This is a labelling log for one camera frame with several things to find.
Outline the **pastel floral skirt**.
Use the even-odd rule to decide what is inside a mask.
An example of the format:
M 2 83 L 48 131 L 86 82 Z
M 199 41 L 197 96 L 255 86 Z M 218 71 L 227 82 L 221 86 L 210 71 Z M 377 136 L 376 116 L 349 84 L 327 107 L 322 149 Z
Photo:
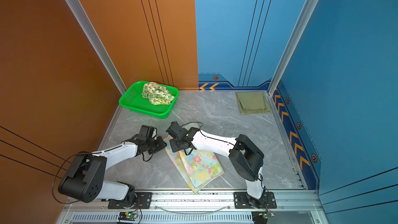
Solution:
M 164 139 L 167 144 L 165 151 L 193 193 L 198 193 L 224 174 L 224 169 L 213 152 L 194 150 L 190 155 L 183 150 L 173 152 L 170 146 L 171 139 L 171 136 Z

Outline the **lemon print skirt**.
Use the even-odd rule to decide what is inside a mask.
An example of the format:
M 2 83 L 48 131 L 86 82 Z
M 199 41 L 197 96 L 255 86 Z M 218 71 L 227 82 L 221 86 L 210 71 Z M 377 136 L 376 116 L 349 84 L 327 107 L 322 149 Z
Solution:
M 142 98 L 148 99 L 152 105 L 171 105 L 175 96 L 165 86 L 149 82 L 143 86 Z

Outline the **olive green skirt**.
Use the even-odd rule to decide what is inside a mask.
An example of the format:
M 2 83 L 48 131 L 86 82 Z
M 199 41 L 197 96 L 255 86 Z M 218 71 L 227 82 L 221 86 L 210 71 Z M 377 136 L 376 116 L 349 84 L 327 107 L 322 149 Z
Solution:
M 263 91 L 236 92 L 240 113 L 243 115 L 267 113 L 271 107 Z

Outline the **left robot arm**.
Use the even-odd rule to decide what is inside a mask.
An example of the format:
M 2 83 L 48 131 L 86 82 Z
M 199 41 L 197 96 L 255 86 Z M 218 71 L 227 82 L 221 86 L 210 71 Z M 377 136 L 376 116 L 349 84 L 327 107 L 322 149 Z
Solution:
M 165 147 L 166 142 L 157 135 L 157 129 L 143 125 L 138 134 L 117 146 L 77 153 L 72 156 L 73 160 L 58 185 L 58 193 L 84 203 L 107 200 L 130 207 L 137 201 L 134 186 L 105 181 L 105 172 L 124 160 L 143 156 L 144 153 L 152 157 Z

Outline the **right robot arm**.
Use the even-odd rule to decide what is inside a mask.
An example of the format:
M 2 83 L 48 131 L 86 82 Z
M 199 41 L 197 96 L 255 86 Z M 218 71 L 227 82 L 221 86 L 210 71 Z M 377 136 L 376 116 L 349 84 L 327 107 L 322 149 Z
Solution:
M 172 152 L 183 151 L 189 158 L 194 151 L 208 151 L 229 158 L 236 173 L 245 179 L 247 191 L 242 204 L 263 208 L 266 202 L 263 186 L 263 152 L 245 135 L 226 138 L 209 134 L 200 127 L 185 127 L 174 121 L 166 132 L 171 136 Z

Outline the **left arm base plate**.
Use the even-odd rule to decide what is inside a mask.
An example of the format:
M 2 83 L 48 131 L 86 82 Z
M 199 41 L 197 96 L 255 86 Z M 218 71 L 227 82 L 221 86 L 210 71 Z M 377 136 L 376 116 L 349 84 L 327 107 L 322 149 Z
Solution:
M 127 200 L 109 200 L 108 209 L 149 209 L 152 192 L 136 192 L 134 202 L 129 203 Z

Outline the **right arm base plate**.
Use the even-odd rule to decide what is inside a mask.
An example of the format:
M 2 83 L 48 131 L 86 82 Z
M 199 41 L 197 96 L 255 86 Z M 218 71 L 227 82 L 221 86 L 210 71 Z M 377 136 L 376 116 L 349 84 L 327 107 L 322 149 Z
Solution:
M 246 192 L 235 192 L 234 204 L 236 209 L 257 208 L 276 209 L 277 203 L 273 192 L 264 191 L 260 199 L 251 197 Z

